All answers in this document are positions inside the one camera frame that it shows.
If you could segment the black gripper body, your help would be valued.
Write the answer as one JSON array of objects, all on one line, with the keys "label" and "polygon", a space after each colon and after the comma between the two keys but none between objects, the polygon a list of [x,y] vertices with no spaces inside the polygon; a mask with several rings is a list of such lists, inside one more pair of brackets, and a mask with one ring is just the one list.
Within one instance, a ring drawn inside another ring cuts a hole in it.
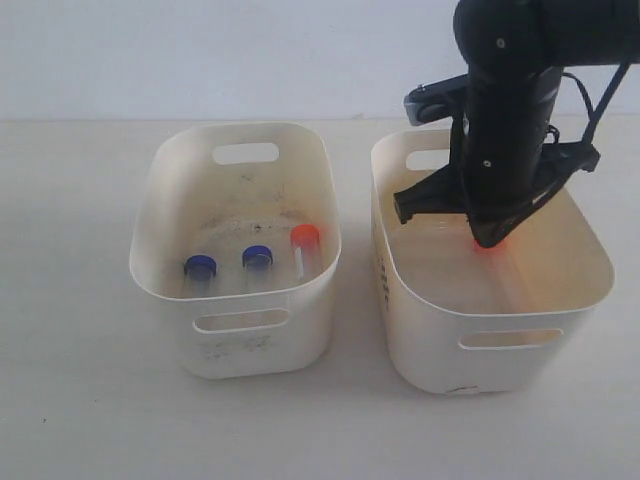
[{"label": "black gripper body", "polygon": [[590,138],[563,143],[550,118],[565,72],[549,67],[520,79],[470,71],[464,120],[451,144],[447,208],[475,225],[516,225],[577,171],[600,159]]}]

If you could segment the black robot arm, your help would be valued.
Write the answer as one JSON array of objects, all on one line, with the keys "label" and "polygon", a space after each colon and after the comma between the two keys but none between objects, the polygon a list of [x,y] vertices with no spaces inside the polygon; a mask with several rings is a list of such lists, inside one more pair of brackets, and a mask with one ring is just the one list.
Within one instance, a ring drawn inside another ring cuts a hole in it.
[{"label": "black robot arm", "polygon": [[[462,214],[476,242],[498,245],[578,171],[593,171],[599,122],[639,61],[635,1],[461,1],[453,30],[466,73],[421,85],[404,106],[410,123],[452,126],[447,164],[393,196],[407,223]],[[562,142],[551,116],[576,67],[614,66],[598,102],[587,102],[582,136]]]}]

